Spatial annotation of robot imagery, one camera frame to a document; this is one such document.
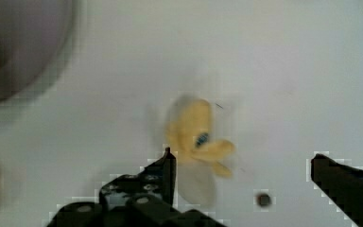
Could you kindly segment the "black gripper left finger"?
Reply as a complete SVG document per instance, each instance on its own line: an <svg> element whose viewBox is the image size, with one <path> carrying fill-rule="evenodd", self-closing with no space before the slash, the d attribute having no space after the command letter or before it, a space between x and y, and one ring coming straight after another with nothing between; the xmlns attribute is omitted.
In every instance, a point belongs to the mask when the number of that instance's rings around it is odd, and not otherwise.
<svg viewBox="0 0 363 227"><path fill-rule="evenodd" d="M173 207L176 158L164 155L138 174L104 184L98 201L64 205L46 227L226 227L196 209Z"/></svg>

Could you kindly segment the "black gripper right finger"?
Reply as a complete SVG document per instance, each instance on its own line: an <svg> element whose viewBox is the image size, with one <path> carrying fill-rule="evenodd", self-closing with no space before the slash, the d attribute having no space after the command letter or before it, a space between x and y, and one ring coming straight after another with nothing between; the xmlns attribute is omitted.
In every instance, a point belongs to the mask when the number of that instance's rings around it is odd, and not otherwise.
<svg viewBox="0 0 363 227"><path fill-rule="evenodd" d="M363 170L316 154L310 161L312 182L358 227L363 227Z"/></svg>

